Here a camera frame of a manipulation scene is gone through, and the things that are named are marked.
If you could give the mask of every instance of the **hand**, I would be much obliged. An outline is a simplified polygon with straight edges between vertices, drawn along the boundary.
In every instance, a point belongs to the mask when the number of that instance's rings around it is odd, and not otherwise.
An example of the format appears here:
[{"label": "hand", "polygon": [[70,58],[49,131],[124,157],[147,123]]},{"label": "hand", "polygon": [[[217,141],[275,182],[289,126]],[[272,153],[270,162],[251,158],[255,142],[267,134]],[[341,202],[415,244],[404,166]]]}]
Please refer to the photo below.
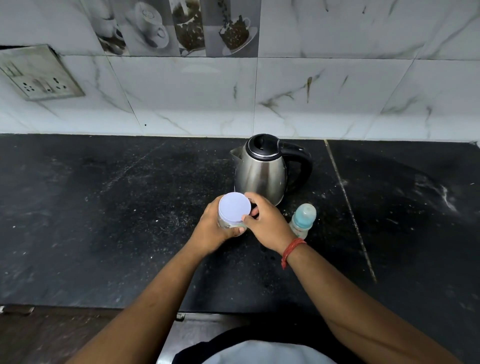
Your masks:
[{"label": "hand", "polygon": [[263,246],[283,255],[285,249],[297,236],[293,233],[280,211],[270,201],[253,192],[246,192],[245,196],[257,204],[257,207],[252,210],[250,215],[255,216],[258,213],[260,215],[257,219],[243,215],[243,223],[253,231]]},{"label": "hand", "polygon": [[218,225],[218,204],[222,197],[223,195],[217,197],[207,205],[187,243],[190,246],[195,246],[203,255],[214,252],[225,240],[238,236],[245,231],[245,228],[242,227],[222,229]]}]

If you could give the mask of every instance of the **black granite countertop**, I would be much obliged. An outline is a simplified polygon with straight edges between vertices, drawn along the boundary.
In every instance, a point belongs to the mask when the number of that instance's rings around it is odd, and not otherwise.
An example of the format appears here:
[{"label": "black granite countertop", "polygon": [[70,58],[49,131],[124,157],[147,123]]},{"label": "black granite countertop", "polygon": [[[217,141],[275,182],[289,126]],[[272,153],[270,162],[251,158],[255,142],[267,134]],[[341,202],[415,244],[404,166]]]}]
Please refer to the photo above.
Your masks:
[{"label": "black granite countertop", "polygon": [[[207,203],[232,191],[229,150],[242,143],[1,135],[0,304],[125,307],[185,244]],[[478,361],[480,149],[295,143],[312,154],[313,174],[285,196],[284,215],[312,203],[312,247],[460,359]],[[315,312],[291,269],[251,232],[202,263],[181,310]]]}]

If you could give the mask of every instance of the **white lid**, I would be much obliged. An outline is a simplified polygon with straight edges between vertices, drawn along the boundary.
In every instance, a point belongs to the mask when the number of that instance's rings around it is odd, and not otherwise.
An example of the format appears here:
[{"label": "white lid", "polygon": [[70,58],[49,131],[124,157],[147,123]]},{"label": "white lid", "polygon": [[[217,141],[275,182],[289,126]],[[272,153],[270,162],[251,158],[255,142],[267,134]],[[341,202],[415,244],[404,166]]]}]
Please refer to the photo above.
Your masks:
[{"label": "white lid", "polygon": [[252,206],[249,199],[239,192],[230,192],[220,199],[218,214],[228,224],[242,223],[241,217],[250,214]]}]

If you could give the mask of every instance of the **plastic container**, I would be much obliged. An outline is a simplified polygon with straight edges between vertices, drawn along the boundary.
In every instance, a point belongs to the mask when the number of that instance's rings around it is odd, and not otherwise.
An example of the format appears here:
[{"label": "plastic container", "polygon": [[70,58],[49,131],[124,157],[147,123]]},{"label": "plastic container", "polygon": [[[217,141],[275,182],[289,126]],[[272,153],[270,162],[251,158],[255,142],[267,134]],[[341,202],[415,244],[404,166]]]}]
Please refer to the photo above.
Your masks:
[{"label": "plastic container", "polygon": [[249,199],[239,192],[230,192],[220,199],[218,204],[218,225],[228,229],[244,227],[241,217],[250,214],[252,206]]},{"label": "plastic container", "polygon": [[290,228],[299,238],[305,239],[316,217],[317,210],[315,210],[313,205],[302,204],[297,208],[295,214],[293,214],[292,220],[289,223]]}]

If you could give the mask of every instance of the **stainless steel kettle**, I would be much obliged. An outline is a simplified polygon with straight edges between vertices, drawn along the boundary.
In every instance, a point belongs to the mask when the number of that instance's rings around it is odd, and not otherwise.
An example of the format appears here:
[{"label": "stainless steel kettle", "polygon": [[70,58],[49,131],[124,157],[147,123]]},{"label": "stainless steel kettle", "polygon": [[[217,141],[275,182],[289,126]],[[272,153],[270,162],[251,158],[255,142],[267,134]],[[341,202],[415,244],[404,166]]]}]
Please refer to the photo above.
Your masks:
[{"label": "stainless steel kettle", "polygon": [[[275,206],[285,192],[303,185],[312,173],[312,157],[305,149],[270,134],[254,135],[230,153],[237,162],[235,191],[256,192]],[[300,173],[293,181],[288,180],[290,161],[300,163]]]}]

